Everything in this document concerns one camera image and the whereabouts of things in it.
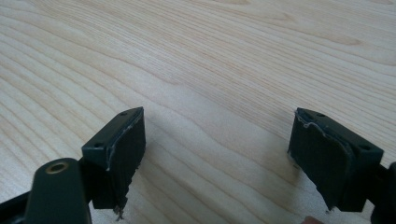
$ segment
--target light wood surface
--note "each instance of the light wood surface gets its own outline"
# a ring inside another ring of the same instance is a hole
[[[121,223],[367,223],[287,149],[298,106],[396,161],[394,0],[0,1],[0,202],[143,106]],[[93,223],[115,222],[92,210]]]

